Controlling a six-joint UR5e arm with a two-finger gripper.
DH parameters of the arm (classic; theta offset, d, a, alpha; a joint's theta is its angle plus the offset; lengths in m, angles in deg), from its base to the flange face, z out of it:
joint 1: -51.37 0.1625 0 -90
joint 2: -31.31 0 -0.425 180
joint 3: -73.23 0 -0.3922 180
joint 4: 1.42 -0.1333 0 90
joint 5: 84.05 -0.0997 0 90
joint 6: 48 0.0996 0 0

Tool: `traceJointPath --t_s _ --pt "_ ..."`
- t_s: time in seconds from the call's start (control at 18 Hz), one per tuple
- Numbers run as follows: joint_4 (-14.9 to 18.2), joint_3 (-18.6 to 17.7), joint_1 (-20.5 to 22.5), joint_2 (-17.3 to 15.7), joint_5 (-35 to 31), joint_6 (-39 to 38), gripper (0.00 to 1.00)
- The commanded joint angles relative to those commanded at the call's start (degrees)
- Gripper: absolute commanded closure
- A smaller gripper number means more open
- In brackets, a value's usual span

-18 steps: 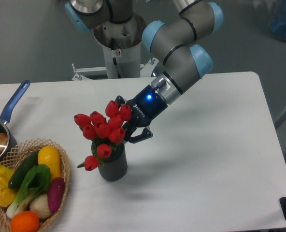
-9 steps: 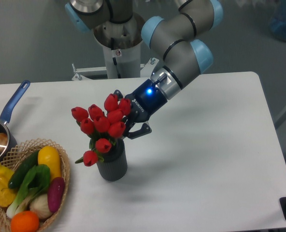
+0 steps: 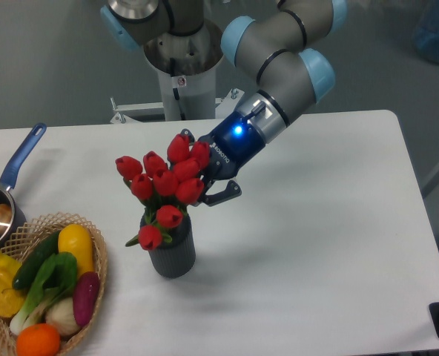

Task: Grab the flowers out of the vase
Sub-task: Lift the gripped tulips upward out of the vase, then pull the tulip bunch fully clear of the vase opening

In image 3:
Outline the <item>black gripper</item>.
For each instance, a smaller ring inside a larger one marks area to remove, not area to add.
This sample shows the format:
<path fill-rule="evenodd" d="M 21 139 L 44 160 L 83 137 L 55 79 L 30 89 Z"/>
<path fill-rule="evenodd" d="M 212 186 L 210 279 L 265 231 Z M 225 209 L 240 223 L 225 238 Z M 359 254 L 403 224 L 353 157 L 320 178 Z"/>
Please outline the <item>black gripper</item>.
<path fill-rule="evenodd" d="M 204 204 L 208 207 L 222 204 L 242 195 L 239 184 L 234 178 L 239 169 L 256 156 L 264 147 L 265 140 L 255 125 L 256 117 L 227 117 L 210 133 L 201 136 L 198 141 L 208 144 L 210 158 L 203 171 L 211 180 L 193 206 Z M 184 128 L 180 133 L 188 138 L 190 145 L 196 142 L 190 130 Z M 225 188 L 214 194 L 209 189 L 217 180 L 230 179 Z"/>

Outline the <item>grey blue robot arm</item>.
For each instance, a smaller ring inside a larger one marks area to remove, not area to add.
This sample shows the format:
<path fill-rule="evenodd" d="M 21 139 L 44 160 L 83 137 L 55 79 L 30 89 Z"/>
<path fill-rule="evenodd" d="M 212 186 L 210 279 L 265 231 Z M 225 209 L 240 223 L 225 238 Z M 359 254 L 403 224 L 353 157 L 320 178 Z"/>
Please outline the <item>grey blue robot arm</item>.
<path fill-rule="evenodd" d="M 201 1 L 108 1 L 100 10 L 118 43 L 143 49 L 157 72 L 168 121 L 214 115 L 216 69 L 223 59 L 255 81 L 256 93 L 202 138 L 210 146 L 205 188 L 227 183 L 224 191 L 200 194 L 206 205 L 238 197 L 239 169 L 334 87 L 332 66 L 311 45 L 343 25 L 347 3 L 276 6 L 277 13 L 265 21 L 240 16 L 224 30 L 206 19 Z"/>

